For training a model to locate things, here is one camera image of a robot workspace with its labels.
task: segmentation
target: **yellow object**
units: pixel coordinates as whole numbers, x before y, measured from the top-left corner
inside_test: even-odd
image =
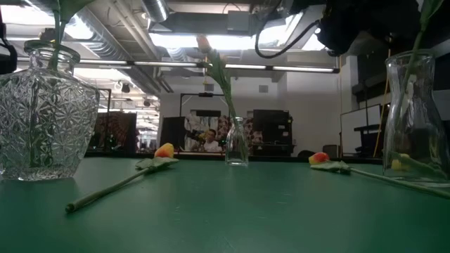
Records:
[[[407,154],[400,154],[401,157],[407,157],[409,158],[409,155]],[[402,164],[398,159],[393,159],[391,163],[391,169],[397,170],[397,171],[407,171],[410,169],[409,165]]]
[[[320,162],[318,162],[318,161],[316,161],[315,159],[314,159],[314,157],[309,157],[308,158],[308,160],[309,160],[309,164],[310,165],[314,165],[314,164],[319,164]]]
[[[166,143],[158,148],[155,152],[155,157],[170,157],[174,158],[174,146],[171,143]]]

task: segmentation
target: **green table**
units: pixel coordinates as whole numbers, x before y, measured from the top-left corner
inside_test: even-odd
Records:
[[[64,212],[136,162],[86,158],[74,179],[1,182],[0,252],[450,252],[450,201],[306,163],[182,160]]]

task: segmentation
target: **glass carafe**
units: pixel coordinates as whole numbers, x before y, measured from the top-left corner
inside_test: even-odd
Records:
[[[98,90],[73,77],[79,54],[26,41],[27,70],[0,76],[0,174],[36,181],[71,177],[97,118]]]
[[[244,135],[243,119],[232,119],[233,126],[226,137],[226,157],[228,165],[248,166],[248,144]]]
[[[392,101],[386,123],[383,172],[426,186],[448,186],[449,147],[433,96],[435,59],[419,51],[409,79],[411,52],[386,60]]]

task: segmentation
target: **person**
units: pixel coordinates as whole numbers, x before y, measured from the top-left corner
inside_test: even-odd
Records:
[[[203,144],[203,148],[206,152],[221,152],[222,149],[219,147],[219,143],[216,141],[216,131],[214,129],[210,129],[205,133],[205,144]]]

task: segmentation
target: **fluorescent light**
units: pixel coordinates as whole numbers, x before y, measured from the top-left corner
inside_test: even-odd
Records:
[[[41,11],[32,2],[25,0],[30,6],[2,6],[3,22],[6,24],[19,25],[45,25],[53,27],[55,20],[53,16],[47,15]],[[75,22],[73,25],[67,25],[65,32],[74,39],[90,39],[94,33],[86,26],[78,17],[73,17]]]
[[[110,109],[110,112],[119,112],[120,109]],[[98,112],[108,112],[108,109],[99,108]]]
[[[320,51],[325,48],[325,45],[323,45],[318,39],[317,35],[312,34],[306,44],[303,46],[302,50],[305,51]]]
[[[139,114],[145,114],[148,112],[152,112],[152,113],[157,113],[157,111],[155,110],[150,110],[150,109],[123,109],[124,112],[135,112],[135,113],[139,113]]]
[[[243,69],[243,70],[265,70],[266,66],[264,65],[244,65],[244,64],[227,64],[226,68],[235,68],[235,69]]]
[[[155,33],[150,33],[149,35],[156,46],[163,46],[165,48],[198,47],[195,35]],[[211,47],[217,50],[246,50],[255,46],[255,43],[253,43],[252,38],[249,36],[208,35],[206,37]]]
[[[125,60],[80,60],[80,64],[126,65]]]
[[[99,65],[99,68],[111,69],[115,68],[116,70],[130,70],[131,66],[114,66],[114,65]]]
[[[107,80],[126,80],[131,82],[131,78],[115,69],[95,69],[95,68],[75,68],[74,75],[84,79],[107,79]]]
[[[33,39],[39,39],[38,37],[16,37],[16,36],[7,36],[9,41],[29,41]]]
[[[331,73],[334,69],[331,68],[321,68],[321,67],[284,67],[284,66],[274,66],[274,70],[280,71],[293,71],[293,72],[323,72]]]
[[[171,63],[171,62],[143,62],[136,61],[135,65],[144,65],[144,66],[164,66],[164,67],[197,67],[196,63]]]
[[[130,98],[111,98],[111,101],[132,101]]]

